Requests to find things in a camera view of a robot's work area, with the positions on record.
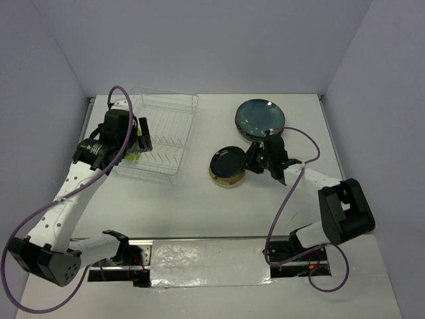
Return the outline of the lime green plate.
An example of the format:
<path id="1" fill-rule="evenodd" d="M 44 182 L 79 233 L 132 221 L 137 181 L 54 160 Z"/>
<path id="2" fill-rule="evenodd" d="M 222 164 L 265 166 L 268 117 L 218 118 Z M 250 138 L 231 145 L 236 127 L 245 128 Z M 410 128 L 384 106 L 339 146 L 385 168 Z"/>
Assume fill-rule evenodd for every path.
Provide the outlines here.
<path id="1" fill-rule="evenodd" d="M 125 160 L 136 160 L 140 157 L 140 145 L 139 138 L 141 137 L 141 130 L 133 128 L 129 142 L 127 144 L 126 155 L 124 156 Z"/>

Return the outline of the black plate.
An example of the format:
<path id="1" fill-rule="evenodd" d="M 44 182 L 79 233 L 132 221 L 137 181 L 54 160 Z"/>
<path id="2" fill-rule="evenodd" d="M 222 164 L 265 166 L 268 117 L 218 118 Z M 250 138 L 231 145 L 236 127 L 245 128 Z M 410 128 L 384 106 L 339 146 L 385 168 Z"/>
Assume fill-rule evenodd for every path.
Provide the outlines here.
<path id="1" fill-rule="evenodd" d="M 236 177 L 245 168 L 245 152 L 237 146 L 227 146 L 217 151 L 210 162 L 209 169 L 219 178 Z"/>

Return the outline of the blue white floral plate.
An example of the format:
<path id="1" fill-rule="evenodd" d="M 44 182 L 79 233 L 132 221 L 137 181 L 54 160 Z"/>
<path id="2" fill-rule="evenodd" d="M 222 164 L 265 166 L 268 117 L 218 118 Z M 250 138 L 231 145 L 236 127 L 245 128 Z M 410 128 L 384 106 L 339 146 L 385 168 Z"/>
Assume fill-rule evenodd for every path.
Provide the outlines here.
<path id="1" fill-rule="evenodd" d="M 254 135 L 253 133 L 249 133 L 246 130 L 238 128 L 238 133 L 249 142 L 262 142 L 266 136 L 281 136 L 284 132 L 284 129 L 269 129 L 263 132 L 260 132 L 259 135 Z"/>

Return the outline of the cream small plate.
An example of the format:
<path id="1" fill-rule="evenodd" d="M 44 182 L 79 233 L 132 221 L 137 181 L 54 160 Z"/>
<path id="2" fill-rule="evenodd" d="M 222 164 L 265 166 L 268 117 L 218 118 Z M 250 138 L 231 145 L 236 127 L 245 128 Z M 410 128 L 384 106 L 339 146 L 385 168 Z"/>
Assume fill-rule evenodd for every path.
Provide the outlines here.
<path id="1" fill-rule="evenodd" d="M 219 187 L 227 188 L 227 189 L 232 189 L 232 188 L 238 187 L 239 185 L 243 183 L 246 172 L 244 170 L 241 170 L 235 176 L 232 176 L 232 177 L 219 177 L 216 174 L 214 174 L 211 169 L 209 169 L 209 175 L 210 175 L 211 181 L 215 185 Z"/>

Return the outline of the dark green plate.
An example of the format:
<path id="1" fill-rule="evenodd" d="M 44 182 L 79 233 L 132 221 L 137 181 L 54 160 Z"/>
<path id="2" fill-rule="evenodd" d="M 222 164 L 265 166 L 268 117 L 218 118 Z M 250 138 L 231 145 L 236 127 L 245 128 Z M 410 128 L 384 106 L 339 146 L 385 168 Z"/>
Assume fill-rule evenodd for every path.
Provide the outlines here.
<path id="1" fill-rule="evenodd" d="M 286 116 L 274 102 L 257 98 L 247 100 L 237 108 L 234 122 L 237 129 L 259 135 L 269 129 L 282 129 Z"/>

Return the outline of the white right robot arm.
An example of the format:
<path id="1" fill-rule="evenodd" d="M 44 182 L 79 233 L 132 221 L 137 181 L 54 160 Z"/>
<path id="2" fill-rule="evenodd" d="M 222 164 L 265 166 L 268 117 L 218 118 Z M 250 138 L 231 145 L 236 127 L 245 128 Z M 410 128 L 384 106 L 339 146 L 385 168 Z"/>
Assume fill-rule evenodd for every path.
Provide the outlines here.
<path id="1" fill-rule="evenodd" d="M 340 180 L 329 177 L 308 164 L 288 157 L 284 140 L 279 135 L 268 135 L 261 142 L 252 142 L 246 152 L 245 168 L 253 173 L 269 171 L 273 179 L 290 190 L 272 221 L 266 242 L 272 233 L 285 206 L 295 190 L 316 199 L 320 220 L 292 231 L 289 253 L 296 260 L 305 259 L 312 247 L 340 245 L 375 230 L 376 221 L 360 183 L 356 179 Z"/>

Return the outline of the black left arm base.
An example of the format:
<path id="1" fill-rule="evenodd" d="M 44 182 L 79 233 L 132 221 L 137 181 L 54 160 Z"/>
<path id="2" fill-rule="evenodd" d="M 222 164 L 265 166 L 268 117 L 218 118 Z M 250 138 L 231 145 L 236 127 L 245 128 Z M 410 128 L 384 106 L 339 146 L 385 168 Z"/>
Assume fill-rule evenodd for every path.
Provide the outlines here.
<path id="1" fill-rule="evenodd" d="M 133 287 L 151 286 L 150 270 L 153 241 L 130 239 L 121 261 L 104 259 L 94 263 L 88 273 L 88 282 L 128 282 Z"/>

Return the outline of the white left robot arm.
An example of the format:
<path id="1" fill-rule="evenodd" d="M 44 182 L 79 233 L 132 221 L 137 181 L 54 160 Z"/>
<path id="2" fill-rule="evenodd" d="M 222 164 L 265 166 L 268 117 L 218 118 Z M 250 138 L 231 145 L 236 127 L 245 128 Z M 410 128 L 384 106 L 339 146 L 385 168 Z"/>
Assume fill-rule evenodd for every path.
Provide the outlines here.
<path id="1" fill-rule="evenodd" d="M 107 177 L 103 175 L 93 185 L 89 182 L 103 169 L 111 172 L 109 164 L 123 142 L 128 142 L 125 155 L 153 149 L 146 118 L 134 118 L 131 126 L 128 122 L 127 110 L 108 110 L 104 121 L 78 144 L 66 181 L 56 196 L 58 205 L 48 209 L 25 238 L 14 237 L 7 247 L 23 270 L 63 287 L 85 266 L 104 259 L 122 265 L 141 254 L 141 249 L 129 244 L 127 236 L 113 230 L 72 240 L 77 222 Z"/>

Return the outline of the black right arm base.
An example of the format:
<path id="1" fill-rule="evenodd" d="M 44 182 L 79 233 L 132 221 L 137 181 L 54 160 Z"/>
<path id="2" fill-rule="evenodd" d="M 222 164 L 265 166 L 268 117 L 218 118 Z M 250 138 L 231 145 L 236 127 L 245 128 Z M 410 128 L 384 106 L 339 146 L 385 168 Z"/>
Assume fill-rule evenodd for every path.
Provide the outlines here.
<path id="1" fill-rule="evenodd" d="M 288 241 L 272 241 L 270 243 L 270 262 L 282 262 L 297 253 L 291 247 Z M 292 262 L 286 263 L 283 266 L 270 266 L 270 276 L 273 279 L 277 278 L 293 278 L 293 277 L 308 277 L 309 273 L 323 265 L 322 268 L 316 270 L 313 276 L 330 276 L 331 272 L 328 266 L 327 253 L 324 248 L 312 252 L 306 256 L 302 256 Z"/>

